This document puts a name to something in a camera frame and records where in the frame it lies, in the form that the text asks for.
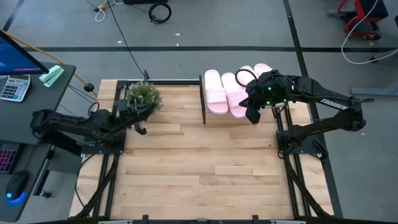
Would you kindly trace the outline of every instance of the potted plant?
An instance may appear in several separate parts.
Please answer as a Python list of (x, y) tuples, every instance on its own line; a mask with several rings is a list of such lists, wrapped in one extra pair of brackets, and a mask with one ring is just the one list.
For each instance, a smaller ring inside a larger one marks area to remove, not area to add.
[(160, 110), (163, 106), (160, 91), (157, 90), (155, 86), (150, 83), (139, 81), (134, 83), (133, 85), (130, 85), (126, 93), (127, 103), (131, 102), (133, 98), (135, 98), (137, 103), (139, 104), (156, 104), (153, 113), (154, 111)]

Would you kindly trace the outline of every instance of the computer monitor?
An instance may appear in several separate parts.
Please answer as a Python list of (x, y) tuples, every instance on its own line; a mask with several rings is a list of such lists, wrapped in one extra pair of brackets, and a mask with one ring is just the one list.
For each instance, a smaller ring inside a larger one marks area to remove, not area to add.
[(0, 30), (0, 75), (45, 74), (49, 70)]

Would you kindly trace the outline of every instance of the white cable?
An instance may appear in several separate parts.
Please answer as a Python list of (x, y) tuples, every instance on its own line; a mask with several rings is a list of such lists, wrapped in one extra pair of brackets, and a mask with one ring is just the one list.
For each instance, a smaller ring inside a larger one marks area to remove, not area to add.
[(367, 63), (375, 62), (375, 61), (378, 61), (378, 60), (381, 60), (381, 59), (390, 57), (390, 56), (392, 56), (392, 55), (394, 55), (394, 54), (396, 54), (396, 53), (398, 52), (398, 49), (397, 49), (396, 51), (394, 51), (393, 53), (391, 53), (391, 54), (389, 54), (389, 55), (383, 56), (383, 57), (381, 57), (381, 58), (376, 58), (376, 59), (370, 60), (370, 61), (368, 61), (368, 62), (352, 62), (352, 61), (350, 61), (350, 60), (347, 58), (347, 56), (344, 54), (343, 48), (344, 48), (344, 45), (346, 44), (348, 38), (351, 36), (351, 34), (352, 34), (353, 31), (355, 30), (355, 28), (356, 28), (362, 21), (364, 21), (364, 20), (370, 15), (370, 13), (372, 13), (373, 9), (376, 7), (376, 5), (377, 5), (378, 2), (379, 2), (379, 0), (376, 0), (376, 2), (374, 3), (372, 9), (368, 12), (368, 14), (367, 14), (359, 23), (357, 23), (357, 24), (354, 26), (354, 28), (351, 29), (351, 32), (349, 32), (349, 34), (347, 35), (347, 38), (344, 40), (344, 43), (343, 43), (343, 45), (341, 46), (341, 53), (343, 54), (344, 58), (345, 58), (345, 59), (347, 60), (347, 62), (349, 62), (349, 63), (352, 63), (352, 64), (354, 64), (354, 65), (364, 65), (364, 64), (367, 64)]
[(115, 4), (124, 4), (124, 2), (122, 2), (122, 3), (116, 3), (116, 0), (113, 0), (113, 3), (115, 3)]
[[(104, 17), (103, 17), (102, 19), (98, 20), (98, 15), (99, 15), (101, 12), (104, 14)], [(102, 22), (102, 21), (105, 19), (105, 16), (106, 16), (105, 11), (103, 11), (103, 10), (100, 9), (100, 8), (98, 8), (98, 13), (97, 13), (97, 15), (95, 16), (95, 21), (96, 21), (96, 22)]]

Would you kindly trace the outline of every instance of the concrete floor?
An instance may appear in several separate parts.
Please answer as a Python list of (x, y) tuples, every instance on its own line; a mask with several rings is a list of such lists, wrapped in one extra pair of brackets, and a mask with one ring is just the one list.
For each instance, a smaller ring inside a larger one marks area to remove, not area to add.
[[(92, 4), (100, 0), (89, 0)], [(340, 0), (289, 0), (301, 47), (338, 48), (344, 41), (343, 24), (327, 17), (328, 9)], [(381, 21), (377, 42), (355, 37), (347, 47), (398, 47), (398, 2), (384, 0), (390, 17)], [(0, 27), (3, 27), (17, 4), (16, 0), (0, 1)], [(171, 20), (162, 25), (149, 22), (147, 15), (131, 6), (113, 7), (127, 43), (132, 47), (203, 47), (256, 46), (295, 47), (283, 1), (275, 0), (170, 0)], [(148, 5), (138, 5), (148, 10)], [(121, 34), (110, 10), (106, 19), (97, 23), (95, 13), (83, 0), (24, 1), (8, 32), (37, 47), (124, 47)], [(104, 78), (140, 78), (128, 52), (51, 52), (64, 62), (76, 65), (78, 73), (99, 87)], [(41, 61), (51, 61), (32, 53)], [(133, 52), (142, 69), (151, 78), (196, 78), (214, 68), (233, 72), (242, 65), (266, 63), (281, 73), (300, 75), (295, 52), (266, 50), (162, 50)], [(374, 53), (349, 53), (355, 61), (365, 61)], [(352, 65), (340, 53), (304, 52), (308, 75), (325, 88), (349, 95), (351, 86), (382, 87), (398, 79), (398, 60), (389, 58), (377, 64)], [(73, 79), (72, 85), (81, 88)], [(398, 152), (396, 132), (397, 99), (376, 97), (364, 104), (368, 125), (357, 133), (333, 131), (325, 134), (330, 152), (336, 188), (345, 218), (398, 222)], [(89, 103), (68, 90), (61, 104), (76, 115), (86, 115)], [(335, 110), (319, 105), (321, 118)], [(71, 170), (80, 164), (71, 160)], [(45, 189), (53, 197), (31, 197), (18, 223), (65, 219), (72, 203), (76, 176), (52, 172)]]

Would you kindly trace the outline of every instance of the wooden tabletop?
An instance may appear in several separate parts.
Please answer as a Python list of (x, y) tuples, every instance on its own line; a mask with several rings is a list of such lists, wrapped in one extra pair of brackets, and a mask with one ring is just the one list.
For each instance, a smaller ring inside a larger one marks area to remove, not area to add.
[[(116, 83), (101, 81), (101, 108), (111, 110)], [(252, 215), (260, 219), (293, 218), (284, 162), (277, 157), (277, 124), (271, 109), (261, 111), (257, 125), (207, 111), (204, 125), (199, 86), (157, 88), (164, 107), (144, 124), (148, 133), (127, 132), (112, 219), (141, 219), (142, 215), (161, 220), (247, 220)], [(290, 110), (295, 124), (310, 123), (306, 104), (290, 103)], [(102, 157), (93, 156), (81, 169), (77, 189), (85, 203), (97, 188)], [(300, 158), (308, 190), (332, 214), (321, 162), (310, 155)], [(296, 193), (303, 215), (297, 188)], [(105, 191), (100, 214), (106, 195)], [(75, 195), (70, 215), (81, 209)]]

